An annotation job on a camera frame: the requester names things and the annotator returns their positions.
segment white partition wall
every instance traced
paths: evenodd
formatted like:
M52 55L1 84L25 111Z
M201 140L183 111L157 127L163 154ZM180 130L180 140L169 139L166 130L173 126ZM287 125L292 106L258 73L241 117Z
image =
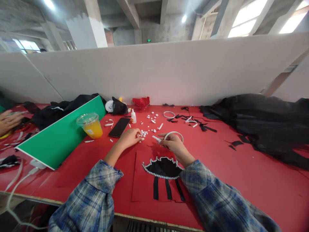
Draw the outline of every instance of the white partition wall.
M309 98L309 55L274 92L273 96L289 102Z
M205 105L259 93L309 48L308 33L29 54L67 101L79 94Z
M16 102L63 101L57 91L22 53L0 55L0 91Z

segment plaid shirt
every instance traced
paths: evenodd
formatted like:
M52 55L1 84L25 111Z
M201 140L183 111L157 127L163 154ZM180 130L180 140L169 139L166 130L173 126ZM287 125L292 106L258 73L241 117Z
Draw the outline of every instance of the plaid shirt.
M112 192L123 173L100 160L51 216L50 231L109 231ZM281 231L241 193L220 181L199 160L180 173L206 231Z

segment plastic cup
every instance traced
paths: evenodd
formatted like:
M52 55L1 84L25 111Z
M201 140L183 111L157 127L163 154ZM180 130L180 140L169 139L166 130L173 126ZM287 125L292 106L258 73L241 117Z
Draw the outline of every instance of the plastic cup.
M103 131L96 113L87 113L78 117L76 124L79 125L92 139L98 139Z

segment white glue bottle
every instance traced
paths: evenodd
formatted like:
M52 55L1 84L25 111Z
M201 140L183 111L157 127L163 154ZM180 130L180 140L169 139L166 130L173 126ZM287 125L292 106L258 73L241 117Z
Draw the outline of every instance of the white glue bottle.
M132 112L131 112L131 120L132 120L132 123L136 123L136 115L135 115L135 112L134 112L133 109L132 109Z

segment cup lid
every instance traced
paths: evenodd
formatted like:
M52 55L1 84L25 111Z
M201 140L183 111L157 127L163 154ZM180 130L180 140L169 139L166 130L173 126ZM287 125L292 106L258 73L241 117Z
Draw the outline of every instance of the cup lid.
M98 117L99 116L98 116L97 113L86 113L86 114L83 114L83 115L79 116L76 119L76 124L79 125L79 126L84 126L84 125L87 125L87 124L91 124L94 121L96 121L98 119Z

